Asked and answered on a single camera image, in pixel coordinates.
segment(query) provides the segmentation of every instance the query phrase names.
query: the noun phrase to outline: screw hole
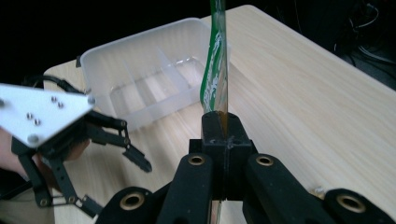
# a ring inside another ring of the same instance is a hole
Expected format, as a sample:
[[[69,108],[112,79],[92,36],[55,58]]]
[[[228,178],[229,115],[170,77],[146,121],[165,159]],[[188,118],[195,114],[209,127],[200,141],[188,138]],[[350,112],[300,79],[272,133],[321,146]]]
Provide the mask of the screw hole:
[[[204,164],[204,162],[205,162],[205,159],[201,156],[189,157],[189,163],[191,165],[202,165],[202,164]]]
[[[260,156],[256,159],[256,162],[260,165],[263,166],[272,166],[274,164],[274,161],[266,156]]]
[[[41,199],[40,200],[40,206],[44,207],[44,206],[47,206],[47,204],[48,204],[47,199]]]
[[[354,213],[363,213],[366,211],[366,206],[359,199],[349,195],[338,195],[337,202],[345,209]]]
[[[125,195],[120,201],[120,207],[123,210],[134,210],[140,207],[145,201],[145,196],[141,192],[133,192]]]
[[[69,197],[69,203],[74,203],[76,198],[74,196]]]

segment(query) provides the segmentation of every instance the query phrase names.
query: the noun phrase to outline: white metal plate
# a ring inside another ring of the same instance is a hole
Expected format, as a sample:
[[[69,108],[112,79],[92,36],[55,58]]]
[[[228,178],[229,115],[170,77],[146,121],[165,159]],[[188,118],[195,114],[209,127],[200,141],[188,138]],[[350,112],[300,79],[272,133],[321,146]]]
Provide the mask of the white metal plate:
[[[89,96],[0,83],[0,127],[35,148],[92,110]]]

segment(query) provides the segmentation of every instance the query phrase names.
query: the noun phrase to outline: translucent plastic tray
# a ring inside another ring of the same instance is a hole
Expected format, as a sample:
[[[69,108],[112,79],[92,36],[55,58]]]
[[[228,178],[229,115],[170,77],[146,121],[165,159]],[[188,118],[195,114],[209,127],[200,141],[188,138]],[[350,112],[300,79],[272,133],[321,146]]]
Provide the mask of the translucent plastic tray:
[[[160,26],[86,51],[87,87],[105,114],[129,130],[199,102],[210,27],[196,18]]]

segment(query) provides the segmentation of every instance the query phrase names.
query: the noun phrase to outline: human hand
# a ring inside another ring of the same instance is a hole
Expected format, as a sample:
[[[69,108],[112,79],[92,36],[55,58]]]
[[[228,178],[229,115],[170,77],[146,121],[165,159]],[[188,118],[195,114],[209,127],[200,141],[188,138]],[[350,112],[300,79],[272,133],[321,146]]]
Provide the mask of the human hand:
[[[70,150],[67,160],[70,161],[77,159],[82,154],[84,149],[89,145],[89,143],[90,140],[87,139],[86,141],[73,146],[73,148]],[[9,134],[7,131],[5,131],[0,127],[0,168],[18,173],[23,177],[27,177],[27,174],[24,171],[18,159],[18,156],[12,153],[11,145],[12,145],[11,134]],[[48,186],[50,188],[59,189],[55,176],[53,175],[53,172],[48,167],[48,165],[46,165],[42,161],[41,154],[36,153],[32,159],[35,162],[35,165],[37,166],[40,173],[44,176]]]

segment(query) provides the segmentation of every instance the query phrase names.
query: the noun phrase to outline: wooden table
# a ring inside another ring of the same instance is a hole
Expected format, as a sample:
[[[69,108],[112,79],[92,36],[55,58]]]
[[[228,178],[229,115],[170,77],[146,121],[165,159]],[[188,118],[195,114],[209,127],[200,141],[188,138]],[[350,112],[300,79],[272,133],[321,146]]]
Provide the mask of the wooden table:
[[[351,189],[396,218],[396,92],[255,7],[226,15],[229,111],[257,149],[279,158],[307,190]],[[47,74],[83,89],[75,63]],[[123,148],[91,144],[66,163],[78,195],[105,205],[126,187],[155,191],[167,184],[189,139],[201,137],[202,115],[197,103],[131,132],[152,162],[150,174],[121,156]],[[74,206],[55,213],[56,223],[94,222]],[[221,223],[244,222],[241,203],[224,203]]]

